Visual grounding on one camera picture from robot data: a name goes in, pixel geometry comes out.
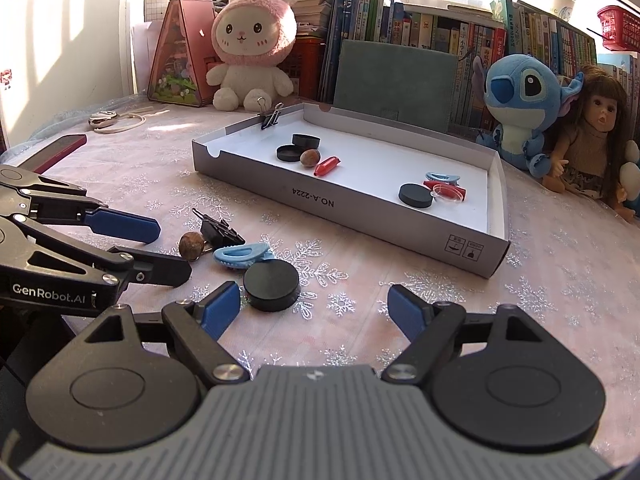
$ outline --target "silver bolt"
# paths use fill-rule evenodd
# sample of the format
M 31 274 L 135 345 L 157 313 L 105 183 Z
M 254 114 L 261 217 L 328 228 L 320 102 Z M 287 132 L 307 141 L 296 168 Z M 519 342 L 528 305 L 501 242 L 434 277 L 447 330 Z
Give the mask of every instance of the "silver bolt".
M 395 381 L 410 381 L 418 376 L 418 370 L 413 365 L 391 365 L 386 374 Z
M 117 285 L 119 283 L 118 279 L 115 276 L 113 276 L 112 274 L 103 274 L 102 275 L 102 280 L 107 285 Z
M 219 381 L 237 381 L 244 374 L 244 368 L 238 365 L 218 365 L 213 376 Z

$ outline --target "brown doll dress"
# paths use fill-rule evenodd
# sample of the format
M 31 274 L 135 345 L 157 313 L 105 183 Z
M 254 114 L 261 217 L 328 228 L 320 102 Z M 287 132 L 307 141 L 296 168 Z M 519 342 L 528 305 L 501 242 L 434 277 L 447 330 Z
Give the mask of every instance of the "brown doll dress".
M 564 159 L 568 164 L 560 179 L 574 193 L 594 199 L 602 197 L 602 183 L 607 169 L 607 133 L 599 132 L 587 121 L 581 120 L 568 136 L 569 148 Z

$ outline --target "plush toy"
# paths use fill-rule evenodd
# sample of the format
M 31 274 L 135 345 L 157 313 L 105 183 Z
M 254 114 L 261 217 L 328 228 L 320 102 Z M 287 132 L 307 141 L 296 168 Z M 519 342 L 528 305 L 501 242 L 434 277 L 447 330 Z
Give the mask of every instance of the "plush toy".
M 640 170 L 638 147 L 629 140 L 626 92 L 597 66 L 583 67 L 582 74 L 582 91 L 571 111 L 545 133 L 553 151 L 542 184 L 601 199 L 631 221 L 634 210 L 623 203 L 640 194 Z
M 223 64 L 207 72 L 220 85 L 213 105 L 225 112 L 241 104 L 251 112 L 270 109 L 293 83 L 277 65 L 289 55 L 298 26 L 290 5 L 298 0 L 229 0 L 211 27 L 211 42 Z
M 542 132 L 565 115 L 582 88 L 582 74 L 569 86 L 561 86 L 551 70 L 536 58 L 513 54 L 486 71 L 474 59 L 472 85 L 491 115 L 500 122 L 492 134 L 478 135 L 476 142 L 497 150 L 500 157 L 534 178 L 549 172 L 551 161 L 542 153 Z

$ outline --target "pink tablecloth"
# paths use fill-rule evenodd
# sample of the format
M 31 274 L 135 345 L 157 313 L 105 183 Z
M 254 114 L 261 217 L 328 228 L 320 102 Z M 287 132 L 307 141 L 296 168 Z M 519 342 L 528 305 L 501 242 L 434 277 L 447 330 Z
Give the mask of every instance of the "pink tablecloth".
M 607 408 L 595 449 L 620 464 L 640 449 L 640 231 L 595 202 L 556 195 L 505 167 L 511 250 L 484 280 L 254 196 L 193 171 L 191 139 L 247 117 L 156 105 L 164 113 L 114 134 L 88 134 L 80 150 L 49 176 L 85 186 L 113 208 L 154 216 L 162 225 L 148 248 L 177 254 L 180 236 L 197 230 L 196 207 L 228 220 L 247 240 L 264 240 L 300 272 L 302 294 L 279 314 L 246 308 L 221 343 L 249 371 L 261 364 L 345 365 L 380 370 L 407 345 L 386 313 L 386 291 L 402 283 L 427 301 L 450 300 L 473 312 L 519 304 L 598 375 Z M 84 130 L 78 126 L 71 131 Z M 106 248 L 122 245 L 86 229 L 67 233 Z M 199 300 L 238 272 L 211 258 L 193 265 L 183 286 L 131 285 L 122 301 L 136 312 L 184 297 Z M 85 320 L 75 320 L 78 328 Z

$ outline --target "green notebook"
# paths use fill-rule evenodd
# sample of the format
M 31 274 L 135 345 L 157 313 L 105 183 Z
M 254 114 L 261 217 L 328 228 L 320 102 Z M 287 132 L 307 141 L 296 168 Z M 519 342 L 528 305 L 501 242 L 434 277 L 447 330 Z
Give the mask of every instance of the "green notebook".
M 334 106 L 446 133 L 457 67 L 452 54 L 345 40 Z

